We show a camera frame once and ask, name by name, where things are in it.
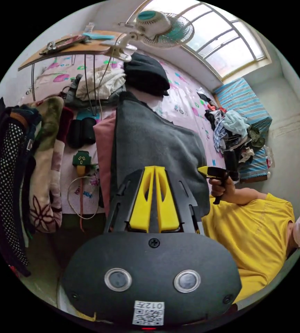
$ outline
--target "qr code sticker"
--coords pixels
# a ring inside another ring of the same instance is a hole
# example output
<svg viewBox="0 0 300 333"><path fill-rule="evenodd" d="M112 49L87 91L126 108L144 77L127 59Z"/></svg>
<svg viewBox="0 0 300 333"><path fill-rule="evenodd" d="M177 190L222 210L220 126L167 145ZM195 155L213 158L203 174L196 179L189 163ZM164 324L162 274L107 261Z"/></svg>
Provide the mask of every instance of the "qr code sticker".
<svg viewBox="0 0 300 333"><path fill-rule="evenodd" d="M164 305L161 302L135 303L135 310L134 310L134 317L132 320L132 324L142 325L142 326L164 325Z"/></svg>

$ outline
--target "pile of clothes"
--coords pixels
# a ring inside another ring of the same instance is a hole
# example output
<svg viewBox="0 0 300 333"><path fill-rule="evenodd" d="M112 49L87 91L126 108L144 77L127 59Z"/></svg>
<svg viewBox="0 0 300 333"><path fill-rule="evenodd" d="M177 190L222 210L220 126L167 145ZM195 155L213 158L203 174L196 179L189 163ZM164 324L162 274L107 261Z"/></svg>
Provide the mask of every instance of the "pile of clothes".
<svg viewBox="0 0 300 333"><path fill-rule="evenodd" d="M238 112L219 108L208 97L200 97L208 103L211 102L205 118L209 120L214 131L216 152L223 154L225 150L234 150L240 165L251 163L255 153L265 144L259 130Z"/></svg>

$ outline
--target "yellow t-shirt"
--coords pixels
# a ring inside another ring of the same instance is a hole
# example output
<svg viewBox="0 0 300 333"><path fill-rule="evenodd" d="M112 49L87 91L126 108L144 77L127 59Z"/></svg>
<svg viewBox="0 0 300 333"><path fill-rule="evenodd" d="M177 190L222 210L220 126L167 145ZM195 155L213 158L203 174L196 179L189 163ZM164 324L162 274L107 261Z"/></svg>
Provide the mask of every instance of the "yellow t-shirt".
<svg viewBox="0 0 300 333"><path fill-rule="evenodd" d="M268 194L245 206L221 201L202 218L205 234L221 243L235 260L242 289L235 303L260 291L286 260L287 226L294 222L288 201Z"/></svg>

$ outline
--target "window frame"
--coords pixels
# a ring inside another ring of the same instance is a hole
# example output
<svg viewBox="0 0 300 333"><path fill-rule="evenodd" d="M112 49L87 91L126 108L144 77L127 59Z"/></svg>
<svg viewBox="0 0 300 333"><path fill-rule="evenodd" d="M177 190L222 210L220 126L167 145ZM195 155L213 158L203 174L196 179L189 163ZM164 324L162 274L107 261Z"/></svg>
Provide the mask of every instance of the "window frame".
<svg viewBox="0 0 300 333"><path fill-rule="evenodd" d="M146 0L144 1L134 12L133 14L129 17L129 19L127 20L128 24L132 24L133 21L136 19L137 15L143 11L145 9L146 6L148 6L150 3L152 2L152 0ZM239 73L240 71L246 70L248 67L252 67L254 66L255 68L258 67L259 64L262 63L270 63L271 60L269 58L269 54L268 51L266 50L265 46L263 43L260 42L260 38L258 36L255 35L255 33L249 28L248 24L246 24L243 20L237 18L236 20L230 21L229 19L227 19L225 16L223 16L220 12L218 12L212 5L208 4L208 3L203 3L203 2L199 2L197 4L194 4L192 6L189 6L188 8L186 8L185 10L183 10L180 14L184 15L186 12L188 12L189 10L201 6L201 5L206 5L210 11L203 13L199 16L197 16L196 18L194 18L191 22L193 23L194 21L200 19L203 16L206 16L209 13L216 13L220 18L222 18L227 24L229 24L230 29L224 31L223 33L215 36L214 38L212 38L210 41L208 41L207 43L205 43L203 46L201 46L198 50L194 50L191 47L189 47L188 45L181 45L181 47L185 50L188 51L188 53L190 53L191 55L193 55L194 57L197 58L197 60L199 60L202 64L206 65L212 72L213 74L222 82L227 81L230 77L232 76L236 76L237 73ZM241 34L241 32L234 26L234 23L240 22L244 25L244 27L250 32L250 34L254 37L256 43L259 45L260 49L263 52L263 57L257 59L253 50L251 49L250 45L248 44L246 38ZM230 31L234 31L238 36L235 38L230 39L229 41L222 43L221 45L219 45L218 47L216 47L214 50L210 51L209 53L207 53L204 57L202 57L199 52L201 50L203 50L205 47L207 47L210 43L214 42L215 40L217 40L219 37L225 35L226 33L230 32ZM242 39L242 41L244 42L244 44L247 46L250 54L253 57L253 61L250 61L248 63L246 63L243 66L240 66L239 68L237 68L236 70L230 72L229 74L225 75L225 76L221 76L207 61L206 58L210 57L213 53L217 52L218 50L220 50L221 48L223 48L226 45L229 45L231 42L238 40L238 39Z"/></svg>

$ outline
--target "screw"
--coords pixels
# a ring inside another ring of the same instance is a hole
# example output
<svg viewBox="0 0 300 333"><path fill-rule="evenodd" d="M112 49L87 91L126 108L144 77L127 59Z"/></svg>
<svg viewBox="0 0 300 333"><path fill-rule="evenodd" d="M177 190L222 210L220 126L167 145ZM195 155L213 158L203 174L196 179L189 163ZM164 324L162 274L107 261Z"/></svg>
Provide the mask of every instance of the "screw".
<svg viewBox="0 0 300 333"><path fill-rule="evenodd" d="M224 299L223 299L223 303L224 304L228 304L228 303L230 303L231 301L232 301L232 299L233 299L233 295L226 295L225 297L224 297Z"/></svg>
<svg viewBox="0 0 300 333"><path fill-rule="evenodd" d="M71 297L75 300L78 300L78 295L75 292L71 294Z"/></svg>
<svg viewBox="0 0 300 333"><path fill-rule="evenodd" d="M149 245L150 245L150 247L152 247L153 249L155 249L156 247L158 247L160 245L159 239L157 239L157 238L151 238L149 240Z"/></svg>

